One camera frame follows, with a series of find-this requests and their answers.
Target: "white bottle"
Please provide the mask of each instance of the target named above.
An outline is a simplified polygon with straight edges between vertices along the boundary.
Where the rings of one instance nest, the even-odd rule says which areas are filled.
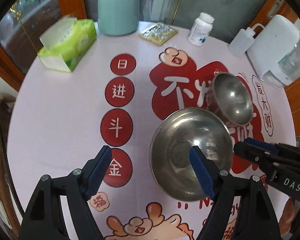
[[[188,41],[195,46],[202,46],[212,30],[214,18],[207,13],[200,13],[191,28]]]
[[[243,56],[254,43],[253,36],[255,34],[256,32],[250,27],[248,27],[246,30],[241,29],[228,45],[229,52],[236,57]]]

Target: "table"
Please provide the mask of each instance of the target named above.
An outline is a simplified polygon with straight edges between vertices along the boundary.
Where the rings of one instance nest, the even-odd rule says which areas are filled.
[[[150,25],[140,22],[138,32]],[[106,239],[153,240],[158,232],[165,232],[167,240],[192,240],[193,231],[195,238],[212,201],[185,203],[166,195],[153,179],[149,147],[168,114],[182,107],[206,106],[200,90],[219,71],[238,76],[249,87],[254,102],[251,123],[229,129],[234,142],[253,136],[295,145],[283,89],[260,82],[247,57],[232,56],[227,43],[208,37],[202,47],[195,47],[186,40],[189,30],[178,30],[161,47],[139,38],[138,32],[122,37],[99,34],[71,74],[46,70],[38,58],[34,60],[21,86],[8,136],[10,170],[24,209],[43,174],[66,176],[110,144],[117,148],[114,160],[98,194],[90,200]],[[244,161],[234,160],[232,173],[256,174],[264,180],[257,166]],[[267,190],[279,219],[288,197],[272,187]],[[227,236],[238,204],[237,197]],[[69,236],[76,239],[65,197],[62,206]],[[133,217],[139,218],[129,224]],[[122,227],[114,232],[119,221]]]

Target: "stainless steel bowl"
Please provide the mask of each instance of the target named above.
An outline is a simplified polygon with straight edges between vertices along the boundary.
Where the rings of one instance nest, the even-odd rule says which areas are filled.
[[[232,142],[224,123],[202,108],[186,108],[170,116],[157,129],[151,142],[150,164],[159,186],[182,201],[205,198],[189,161],[189,151],[197,145],[218,168],[229,171]]]
[[[249,124],[253,115],[251,96],[244,84],[234,75],[217,74],[207,93],[209,111],[215,113],[227,127]]]

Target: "small metal bowl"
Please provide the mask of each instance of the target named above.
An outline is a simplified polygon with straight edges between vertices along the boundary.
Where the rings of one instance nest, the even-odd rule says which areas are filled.
[[[228,128],[213,113],[202,108],[186,108],[170,116],[157,129],[150,148],[150,165],[159,186],[182,201],[205,198],[189,161],[189,151],[197,145],[219,169],[229,171],[232,142]]]
[[[216,114],[227,127],[249,124],[253,115],[253,103],[245,85],[236,76],[222,72],[217,74],[207,92],[209,111]]]

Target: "metal bolt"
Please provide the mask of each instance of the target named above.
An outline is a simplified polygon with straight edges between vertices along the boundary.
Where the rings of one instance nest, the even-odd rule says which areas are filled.
[[[256,182],[258,182],[260,180],[259,176],[257,176],[257,175],[253,175],[252,179]]]
[[[46,181],[47,179],[49,179],[49,175],[48,174],[45,174],[45,175],[41,176],[41,180],[42,181]]]
[[[74,171],[72,171],[73,175],[79,175],[81,174],[82,170],[81,169],[75,169]]]
[[[229,174],[228,171],[226,171],[226,170],[221,170],[219,173],[221,176],[228,176],[228,174]]]

